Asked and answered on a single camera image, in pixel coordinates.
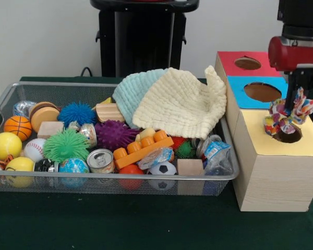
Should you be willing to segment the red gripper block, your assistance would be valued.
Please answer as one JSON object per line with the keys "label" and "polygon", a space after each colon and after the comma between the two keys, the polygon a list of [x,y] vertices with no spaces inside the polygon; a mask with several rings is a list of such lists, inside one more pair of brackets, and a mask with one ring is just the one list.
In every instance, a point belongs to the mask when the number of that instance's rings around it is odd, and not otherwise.
{"label": "red gripper block", "polygon": [[[313,69],[313,41],[290,40],[282,36],[274,36],[269,42],[268,57],[270,66],[277,71],[293,72],[296,69]],[[293,109],[298,85],[304,91],[309,91],[310,73],[288,74],[286,109]]]}

